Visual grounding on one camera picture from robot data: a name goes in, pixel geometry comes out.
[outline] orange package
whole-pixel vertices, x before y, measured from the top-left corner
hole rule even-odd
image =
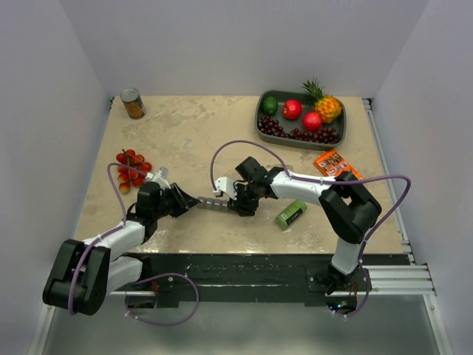
[[[313,165],[325,176],[339,176],[342,172],[352,172],[357,179],[363,179],[356,169],[334,149],[322,153]]]

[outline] green fruit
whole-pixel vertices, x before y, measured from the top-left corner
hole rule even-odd
[[[268,96],[263,100],[262,109],[266,115],[272,116],[278,110],[278,101],[273,96]]]

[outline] pineapple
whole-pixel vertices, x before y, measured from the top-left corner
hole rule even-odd
[[[341,104],[331,95],[324,94],[324,88],[317,79],[303,84],[307,99],[314,105],[314,111],[319,113],[325,124],[329,124],[341,114]]]
[[[341,104],[331,95],[317,101],[314,111],[319,113],[325,124],[329,124],[341,114]]]

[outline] tray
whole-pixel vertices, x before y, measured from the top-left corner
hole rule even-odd
[[[258,121],[262,116],[266,116],[266,114],[262,111],[262,102],[268,96],[273,96],[278,101],[278,112],[273,116],[276,120],[279,121],[279,125],[284,128],[285,132],[290,132],[292,129],[299,128],[302,131],[305,131],[304,126],[302,125],[302,118],[306,113],[313,110],[313,105],[307,102],[305,94],[301,92],[286,92],[286,91],[278,91],[278,90],[268,90],[264,92],[258,101],[258,106],[256,107],[256,114],[254,120],[254,127],[255,130],[258,132],[258,136],[265,142],[280,144],[283,146],[293,146],[296,148],[302,149],[313,149],[313,150],[330,150],[339,146],[343,140],[345,139],[345,132],[347,127],[347,115],[345,112],[345,106],[343,105],[340,100],[338,102],[341,104],[341,108],[343,109],[340,116],[338,116],[335,120],[333,120],[329,124],[324,124],[322,127],[329,127],[335,128],[340,136],[340,141],[335,144],[324,144],[324,143],[314,143],[314,142],[306,142],[306,141],[297,141],[295,139],[289,138],[281,138],[281,137],[274,137],[272,135],[266,135],[265,133],[261,132],[258,129]],[[287,100],[295,99],[302,104],[302,114],[301,117],[291,121],[285,118],[282,115],[282,107]]]

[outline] white wall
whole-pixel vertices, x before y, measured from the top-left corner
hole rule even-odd
[[[0,354],[25,354],[107,99],[57,0],[0,5]]]
[[[473,2],[431,0],[374,102],[389,169],[413,180],[401,211],[456,354],[473,348],[472,33]]]
[[[61,0],[101,83],[259,95],[318,76],[373,97],[427,0]]]

